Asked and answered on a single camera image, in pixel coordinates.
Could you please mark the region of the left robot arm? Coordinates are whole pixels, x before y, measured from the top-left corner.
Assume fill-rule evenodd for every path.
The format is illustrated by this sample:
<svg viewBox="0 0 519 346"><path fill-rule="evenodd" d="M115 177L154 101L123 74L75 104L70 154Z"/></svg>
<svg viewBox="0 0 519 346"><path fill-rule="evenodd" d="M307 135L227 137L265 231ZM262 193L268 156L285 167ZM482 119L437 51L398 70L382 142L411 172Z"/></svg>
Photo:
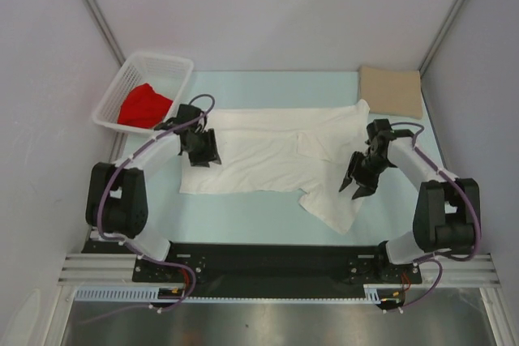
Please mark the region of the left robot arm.
<svg viewBox="0 0 519 346"><path fill-rule="evenodd" d="M172 280L179 261L169 255L170 241L152 227L147 180L175 156L185 156L196 168L221 163L215 130L207 127L208 113L192 103L181 104L177 115L159 123L135 152L92 168L87 223L102 239L152 259L150 269L160 280Z"/></svg>

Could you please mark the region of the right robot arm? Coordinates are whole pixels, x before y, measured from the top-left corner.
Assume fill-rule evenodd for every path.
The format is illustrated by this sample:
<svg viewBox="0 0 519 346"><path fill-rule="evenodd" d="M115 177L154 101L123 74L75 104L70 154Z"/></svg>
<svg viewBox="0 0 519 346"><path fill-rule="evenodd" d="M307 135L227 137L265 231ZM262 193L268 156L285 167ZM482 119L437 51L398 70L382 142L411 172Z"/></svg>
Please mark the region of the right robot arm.
<svg viewBox="0 0 519 346"><path fill-rule="evenodd" d="M367 149L354 152L339 188L357 188L353 200L372 196L380 175L399 169L418 192L410 231L381 242L374 257L375 275L393 282L408 265L438 257L468 262L482 239L480 189L472 178L460 178L441 168L418 145L423 126L376 119L367 125Z"/></svg>

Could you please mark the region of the white t shirt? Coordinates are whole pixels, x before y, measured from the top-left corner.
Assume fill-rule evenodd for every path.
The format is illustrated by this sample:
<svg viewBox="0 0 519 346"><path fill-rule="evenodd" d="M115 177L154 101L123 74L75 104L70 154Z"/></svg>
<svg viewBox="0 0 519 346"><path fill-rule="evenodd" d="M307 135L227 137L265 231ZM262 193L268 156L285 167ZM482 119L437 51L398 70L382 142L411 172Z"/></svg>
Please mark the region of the white t shirt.
<svg viewBox="0 0 519 346"><path fill-rule="evenodd" d="M362 206L358 188L341 188L351 156L365 147L368 103L339 108L216 109L221 163L182 162L182 194L237 194L301 190L299 204L328 227L346 234Z"/></svg>

